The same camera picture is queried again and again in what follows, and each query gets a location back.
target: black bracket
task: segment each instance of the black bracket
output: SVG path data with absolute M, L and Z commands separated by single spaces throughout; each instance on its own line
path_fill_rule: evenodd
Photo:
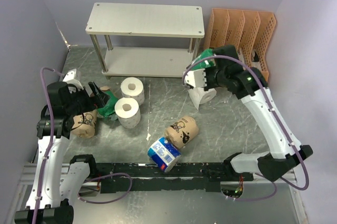
M 114 163 L 97 164 L 98 173 L 124 172 L 132 177 L 131 191 L 205 190 L 221 192 L 220 182 L 237 181 L 240 174 L 230 174 L 222 162 L 196 162 L 176 164 L 171 171 L 163 173 L 156 164 Z M 242 174 L 245 181 L 253 181 L 250 173 Z M 129 180 L 125 177 L 103 179 L 101 193 L 127 191 Z

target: green fabric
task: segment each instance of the green fabric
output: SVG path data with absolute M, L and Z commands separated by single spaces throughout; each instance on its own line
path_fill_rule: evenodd
M 115 105 L 118 99 L 113 95 L 111 91 L 105 91 L 105 93 L 110 96 L 110 99 L 105 105 L 105 107 L 97 109 L 97 112 L 104 117 L 108 117 L 113 113 L 115 113 Z
M 192 64 L 196 61 L 199 61 L 203 58 L 206 58 L 206 57 L 210 57 L 210 56 L 213 56 L 213 51 L 212 49 L 207 49 L 207 50 L 204 50 L 200 55 L 199 57 L 197 57 L 195 60 L 193 60 Z M 206 61 L 194 66 L 192 68 L 192 70 L 199 70 L 199 69 L 204 69 L 204 68 L 207 68 L 207 67 L 211 67 L 211 66 L 214 66 L 214 61 L 212 60 L 207 60 L 208 64 L 206 63 Z

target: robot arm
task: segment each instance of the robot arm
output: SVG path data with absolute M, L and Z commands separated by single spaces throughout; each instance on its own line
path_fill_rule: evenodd
M 234 46 L 224 46 L 213 49 L 215 55 L 228 55 L 239 59 Z M 185 83 L 191 88 L 203 87 L 209 90 L 215 87 L 227 87 L 248 108 L 266 138 L 270 151 L 259 154 L 236 153 L 226 159 L 231 170 L 236 173 L 257 172 L 266 179 L 276 181 L 290 169 L 299 164 L 293 147 L 286 139 L 281 126 L 276 121 L 276 113 L 290 135 L 292 145 L 298 150 L 303 160 L 312 155 L 309 145 L 301 145 L 284 122 L 279 110 L 273 105 L 271 111 L 267 106 L 263 90 L 268 100 L 273 103 L 270 89 L 261 72 L 251 68 L 262 83 L 263 90 L 258 86 L 252 75 L 241 65 L 226 59 L 215 59 L 216 66 L 190 71 L 185 77 Z
M 33 211 L 38 207 L 36 223 L 72 223 L 73 203 L 89 176 L 96 175 L 95 159 L 92 155 L 75 156 L 68 174 L 60 185 L 63 157 L 68 149 L 73 117 L 104 107 L 109 95 L 103 93 L 95 83 L 89 82 L 94 94 L 90 97 L 80 82 L 80 72 L 70 70 L 63 81 L 48 85 L 48 95 L 54 113 L 54 138 L 48 157 L 43 160 L 51 138 L 51 119 L 43 110 L 37 124 L 38 160 L 32 192 L 24 211 L 15 214 L 15 223 L 32 223 Z M 41 196 L 37 201 L 38 182 L 42 181 Z

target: blue and white can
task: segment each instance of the blue and white can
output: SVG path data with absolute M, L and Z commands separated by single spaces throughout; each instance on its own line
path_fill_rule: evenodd
M 180 152 L 165 137 L 155 141 L 148 149 L 147 155 L 163 172 L 170 171 L 181 157 Z

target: metal frame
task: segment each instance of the metal frame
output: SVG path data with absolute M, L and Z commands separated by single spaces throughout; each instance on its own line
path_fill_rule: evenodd
M 101 47 L 100 47 L 100 44 L 98 42 L 97 36 L 96 35 L 90 35 L 90 38 L 91 38 L 91 41 L 93 42 L 93 45 L 95 47 L 95 51 L 96 51 L 96 54 L 98 56 L 98 60 L 100 61 L 100 64 L 101 64 L 101 67 L 102 67 L 102 71 L 104 73 L 106 73 L 108 71 L 108 67 L 107 67 L 107 65 L 105 63 L 105 60 L 104 60 L 104 57 L 102 55 Z M 113 46 L 112 46 L 112 43 L 111 43 L 110 36 L 104 35 L 104 38 L 105 38 L 105 41 L 106 41 L 107 49 L 113 50 Z M 199 51 L 199 46 L 200 46 L 200 38 L 190 38 L 188 53 L 193 53 L 192 60 L 196 59 L 196 57 L 198 55 L 198 51 Z
M 63 179 L 65 178 L 65 176 L 67 175 L 69 169 L 69 164 L 63 164 L 62 165 L 62 173 L 61 173 L 61 181 L 63 181 Z M 28 186 L 31 186 L 34 182 L 34 177 L 35 177 L 35 171 L 36 171 L 36 164 L 26 164 L 22 175 L 21 175 L 21 179 L 18 183 L 17 186 L 17 190 L 15 193 L 15 196 L 13 198 L 11 207 L 9 209 L 9 212 L 7 214 L 7 218 L 5 220 L 5 224 L 12 224 L 14 221 L 14 214 L 15 211 L 21 210 L 21 207 L 23 205 L 23 200 L 25 197 L 25 194 L 27 193 L 28 190 Z M 296 182 L 296 177 L 293 171 L 288 172 L 287 174 L 285 174 L 283 176 L 285 179 L 291 181 L 291 182 Z M 237 184 L 237 182 L 221 182 L 224 184 Z M 246 181 L 245 183 L 247 184 L 267 184 L 270 183 L 269 181 L 267 181 L 264 178 L 261 178 L 259 176 L 254 175 L 254 180 L 253 181 Z M 284 183 L 281 180 L 277 180 L 275 183 L 279 184 L 279 183 Z M 92 188 L 96 188 L 97 187 L 97 182 L 88 182 L 88 183 L 84 183 L 83 186 L 85 187 L 92 187 Z M 294 203 L 294 207 L 296 210 L 296 215 L 297 218 L 299 220 L 299 223 L 301 224 L 309 224 L 309 220 L 307 217 L 307 214 L 305 212 L 305 208 L 303 205 L 303 201 L 301 199 L 301 195 L 300 192 L 297 191 L 296 189 L 290 187 L 290 192 L 291 192 L 291 196 L 293 199 L 293 203 Z

